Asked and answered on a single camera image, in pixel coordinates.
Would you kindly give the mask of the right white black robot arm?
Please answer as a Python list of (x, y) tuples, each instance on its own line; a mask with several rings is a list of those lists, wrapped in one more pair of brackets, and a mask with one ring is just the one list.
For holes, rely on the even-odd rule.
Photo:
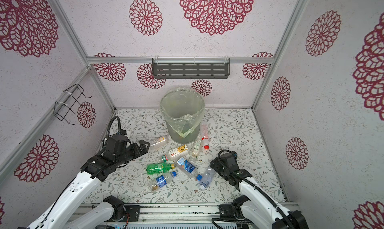
[(263, 190), (252, 174), (240, 169), (235, 151), (222, 150), (210, 163), (225, 181), (242, 195), (230, 205), (220, 205), (220, 217), (212, 218), (215, 227), (218, 222), (243, 225), (253, 224), (258, 229), (307, 229), (308, 223), (301, 211), (291, 211)]

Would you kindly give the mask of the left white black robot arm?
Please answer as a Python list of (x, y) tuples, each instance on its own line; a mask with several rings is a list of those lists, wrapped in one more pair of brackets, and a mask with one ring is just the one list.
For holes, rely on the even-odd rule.
[(63, 190), (58, 199), (29, 229), (62, 229), (82, 201), (118, 167), (148, 153), (150, 143), (140, 140), (131, 143), (125, 130), (107, 135), (102, 149), (89, 158), (75, 179)]

